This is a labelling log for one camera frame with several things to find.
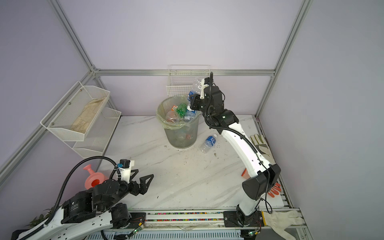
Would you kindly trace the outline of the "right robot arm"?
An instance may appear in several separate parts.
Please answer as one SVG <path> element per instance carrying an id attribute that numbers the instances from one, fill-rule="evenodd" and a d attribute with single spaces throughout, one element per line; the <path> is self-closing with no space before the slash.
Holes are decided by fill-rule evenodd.
<path id="1" fill-rule="evenodd" d="M 224 94 L 214 83 L 214 74 L 201 80 L 201 92 L 190 96 L 191 109 L 203 114 L 205 123 L 230 143 L 238 154 L 250 176 L 242 183 L 245 195 L 236 208 L 236 219 L 240 226 L 249 226 L 261 198 L 275 185 L 281 173 L 276 163 L 263 156 L 244 132 L 236 115 L 224 107 Z"/>

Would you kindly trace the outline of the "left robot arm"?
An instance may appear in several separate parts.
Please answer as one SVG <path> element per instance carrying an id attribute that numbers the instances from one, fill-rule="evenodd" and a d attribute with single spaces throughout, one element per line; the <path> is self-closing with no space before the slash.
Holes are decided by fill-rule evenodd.
<path id="1" fill-rule="evenodd" d="M 62 202 L 64 190 L 73 175 L 81 165 L 96 160 L 89 157 L 76 164 L 60 189 L 55 205 L 50 209 L 49 216 L 29 230 L 16 230 L 12 233 L 13 240 L 74 240 L 82 239 L 94 232 L 107 229 L 133 228 L 136 234 L 144 226 L 146 214 L 131 214 L 126 204 L 121 200 L 127 195 L 144 195 L 154 179 L 154 175 L 133 180 L 138 170 L 129 160 L 114 160 L 100 156 L 113 165 L 110 177 L 102 183 L 77 193 L 69 200 Z"/>

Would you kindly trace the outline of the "green soda bottle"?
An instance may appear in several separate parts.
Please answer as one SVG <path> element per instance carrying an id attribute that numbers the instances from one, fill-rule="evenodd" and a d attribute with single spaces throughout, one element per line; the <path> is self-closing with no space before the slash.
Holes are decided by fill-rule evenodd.
<path id="1" fill-rule="evenodd" d="M 184 116 L 186 115 L 187 107 L 188 105 L 186 105 L 185 103 L 181 103 L 180 105 L 177 106 L 176 112 L 180 118 L 184 118 Z"/>

